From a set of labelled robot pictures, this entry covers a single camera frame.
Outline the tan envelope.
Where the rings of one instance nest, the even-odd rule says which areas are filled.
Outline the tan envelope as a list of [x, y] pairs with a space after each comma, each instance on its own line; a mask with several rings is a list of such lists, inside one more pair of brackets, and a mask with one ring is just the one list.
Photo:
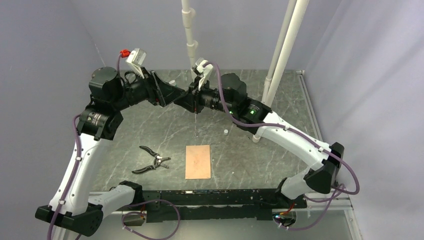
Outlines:
[[185, 148], [185, 179], [211, 178], [210, 145], [187, 145]]

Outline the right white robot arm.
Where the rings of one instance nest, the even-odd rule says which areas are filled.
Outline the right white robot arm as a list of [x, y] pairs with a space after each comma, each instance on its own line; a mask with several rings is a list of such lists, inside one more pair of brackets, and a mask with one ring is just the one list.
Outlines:
[[283, 120], [270, 107], [248, 96], [247, 85], [234, 73], [221, 75], [218, 87], [196, 81], [177, 95], [174, 103], [198, 114], [204, 108], [228, 113], [238, 128], [268, 139], [300, 158], [306, 170], [283, 179], [275, 194], [276, 203], [289, 207], [295, 198], [316, 191], [328, 194], [335, 189], [341, 167], [340, 152]]

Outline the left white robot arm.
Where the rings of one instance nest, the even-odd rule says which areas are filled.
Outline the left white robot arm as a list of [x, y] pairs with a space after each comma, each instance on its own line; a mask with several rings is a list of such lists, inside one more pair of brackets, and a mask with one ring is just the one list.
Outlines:
[[63, 240], [66, 234], [90, 237], [110, 213], [124, 206], [137, 210], [144, 204], [142, 186], [127, 180], [90, 197], [96, 170], [123, 122], [123, 110], [143, 101], [165, 107], [187, 93], [154, 71], [142, 69], [129, 81], [113, 67], [96, 69], [88, 87], [89, 104], [72, 120], [74, 148], [66, 172], [54, 197], [35, 213], [49, 224], [49, 240]]

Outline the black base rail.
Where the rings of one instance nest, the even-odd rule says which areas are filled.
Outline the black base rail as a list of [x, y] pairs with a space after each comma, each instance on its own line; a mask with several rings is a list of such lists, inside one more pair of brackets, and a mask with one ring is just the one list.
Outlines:
[[148, 223], [174, 220], [255, 219], [270, 221], [279, 212], [306, 209], [302, 196], [285, 199], [275, 188], [144, 190], [141, 206], [120, 207], [121, 211], [146, 213]]

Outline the white PVC pipe frame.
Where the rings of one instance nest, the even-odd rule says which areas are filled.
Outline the white PVC pipe frame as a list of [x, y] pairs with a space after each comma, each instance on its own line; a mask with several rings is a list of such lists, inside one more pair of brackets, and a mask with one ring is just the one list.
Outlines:
[[[264, 81], [261, 102], [269, 107], [274, 100], [308, 4], [308, 0], [290, 0], [287, 4], [270, 67]], [[187, 55], [190, 66], [193, 67], [196, 65], [196, 49], [198, 47], [198, 42], [194, 40], [192, 32], [192, 19], [195, 17], [196, 11], [190, 7], [188, 0], [181, 1], [181, 15], [186, 36]]]

